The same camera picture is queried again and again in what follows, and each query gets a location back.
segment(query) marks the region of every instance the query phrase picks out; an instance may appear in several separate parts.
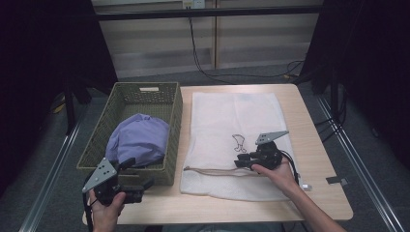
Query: green wicker basket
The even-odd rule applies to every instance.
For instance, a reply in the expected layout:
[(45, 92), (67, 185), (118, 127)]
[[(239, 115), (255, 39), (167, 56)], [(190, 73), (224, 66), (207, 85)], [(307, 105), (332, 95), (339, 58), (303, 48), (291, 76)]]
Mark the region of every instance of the green wicker basket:
[(128, 168), (121, 172), (119, 181), (123, 185), (135, 186), (154, 177), (155, 185), (172, 186), (178, 155), (182, 105), (181, 89), (177, 82), (116, 83), (77, 169), (87, 174), (93, 171), (104, 157), (106, 144), (117, 126), (136, 113), (148, 114), (169, 124), (163, 162), (145, 168)]

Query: wooden table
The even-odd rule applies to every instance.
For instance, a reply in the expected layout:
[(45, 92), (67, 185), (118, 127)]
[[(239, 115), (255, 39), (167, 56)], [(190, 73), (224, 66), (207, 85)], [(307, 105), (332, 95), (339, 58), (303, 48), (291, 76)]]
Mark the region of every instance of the wooden table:
[(142, 203), (126, 205), (119, 224), (173, 224), (252, 221), (303, 220), (290, 201), (246, 202), (209, 196), (181, 194), (181, 171), (190, 144), (190, 112), (193, 92), (275, 93), (280, 103), (289, 136), (305, 184), (312, 185), (307, 195), (331, 218), (348, 220), (352, 209), (341, 185), (328, 185), (326, 177), (336, 173), (310, 119), (296, 86), (291, 84), (192, 86), (182, 87), (184, 109), (175, 174), (172, 187), (151, 187)]

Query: folded purple shirt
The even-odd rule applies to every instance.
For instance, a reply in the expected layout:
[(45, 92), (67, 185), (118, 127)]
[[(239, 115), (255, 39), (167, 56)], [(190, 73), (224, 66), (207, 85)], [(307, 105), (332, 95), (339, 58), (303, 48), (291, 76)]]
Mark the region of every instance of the folded purple shirt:
[(122, 163), (135, 158), (135, 166), (148, 165), (165, 154), (169, 125), (162, 119), (135, 114), (118, 125), (106, 145), (105, 157)]

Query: white cloth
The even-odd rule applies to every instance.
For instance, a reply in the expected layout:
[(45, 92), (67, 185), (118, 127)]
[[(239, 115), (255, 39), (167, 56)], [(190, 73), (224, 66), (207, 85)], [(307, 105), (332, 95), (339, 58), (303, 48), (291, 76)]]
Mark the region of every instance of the white cloth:
[[(267, 177), (236, 167), (234, 160), (243, 152), (235, 151), (238, 143), (233, 137), (240, 134), (245, 138), (243, 148), (248, 153), (256, 151), (255, 141), (260, 133), (286, 130), (273, 93), (193, 93), (190, 147), (180, 191), (232, 200), (287, 199)], [(293, 158), (288, 135), (275, 143)]]

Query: wire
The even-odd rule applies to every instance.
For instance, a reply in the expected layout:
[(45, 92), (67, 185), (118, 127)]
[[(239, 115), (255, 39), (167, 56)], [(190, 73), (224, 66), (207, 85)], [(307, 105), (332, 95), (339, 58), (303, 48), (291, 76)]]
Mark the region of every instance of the wire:
[(290, 165), (292, 166), (292, 169), (293, 169), (293, 176), (295, 177), (295, 182), (296, 182), (296, 184), (299, 185), (299, 173), (298, 173), (297, 170), (296, 170), (295, 161), (293, 161), (293, 159), (292, 159), (292, 157), (289, 155), (289, 153), (287, 153), (287, 152), (285, 152), (285, 151), (282, 151), (282, 150), (280, 150), (280, 151), (282, 152), (283, 156), (284, 156), (285, 158), (287, 158), (287, 160), (289, 160)]
[[(88, 182), (88, 180), (90, 180), (91, 176), (93, 175), (94, 171), (90, 172), (88, 174), (88, 176), (85, 178), (84, 181), (84, 185)], [(82, 193), (82, 203), (84, 205), (84, 212), (85, 212), (85, 217), (87, 219), (87, 226), (88, 226), (88, 231), (92, 232), (94, 229), (94, 225), (93, 225), (93, 219), (91, 217), (91, 206), (96, 202), (94, 201), (93, 203), (91, 203), (91, 205), (87, 204), (87, 193)]]
[(344, 125), (344, 122), (346, 121), (346, 115), (347, 115), (347, 92), (346, 89), (343, 88), (343, 100), (341, 102), (340, 110), (339, 110), (339, 115), (342, 116), (341, 122), (337, 125), (337, 128), (332, 131), (327, 137), (325, 137), (322, 140), (322, 143), (326, 142), (329, 138), (331, 138), (334, 134), (337, 134), (342, 126)]
[[(202, 67), (200, 66), (199, 59), (198, 59), (198, 56), (197, 56), (197, 53), (196, 53), (196, 45), (195, 45), (195, 39), (194, 39), (194, 36), (193, 36), (193, 26), (192, 26), (192, 18), (191, 18), (191, 17), (189, 17), (189, 21), (190, 21), (190, 38), (191, 38), (191, 40), (192, 40), (192, 48), (193, 48), (193, 61), (195, 62), (195, 65), (196, 65), (196, 67), (198, 68), (198, 70), (199, 70), (201, 73), (203, 73), (205, 76), (207, 76), (208, 78), (210, 78), (210, 79), (212, 79), (212, 80), (220, 81), (220, 82), (223, 82), (223, 83), (226, 83), (226, 84), (236, 85), (236, 83), (232, 83), (232, 82), (225, 81), (225, 80), (221, 80), (221, 79), (216, 79), (215, 77), (232, 76), (232, 75), (234, 75), (234, 76), (246, 76), (246, 77), (261, 77), (261, 78), (279, 77), (279, 76), (283, 76), (283, 75), (286, 75), (286, 74), (290, 74), (292, 71), (294, 71), (294, 70), (295, 70), (296, 68), (298, 68), (302, 63), (305, 62), (304, 60), (303, 60), (303, 61), (292, 61), (292, 62), (290, 62), (289, 64), (287, 64), (287, 67), (286, 67), (287, 71), (286, 71), (286, 72), (279, 73), (279, 74), (275, 74), (275, 75), (254, 75), (254, 74), (237, 74), (237, 73), (230, 73), (230, 74), (209, 74), (209, 73), (206, 73), (206, 72), (204, 72), (204, 71), (202, 70)], [(292, 64), (295, 64), (295, 63), (299, 63), (299, 64), (296, 65), (295, 67), (293, 67), (292, 69), (289, 69), (289, 67), (290, 67)]]

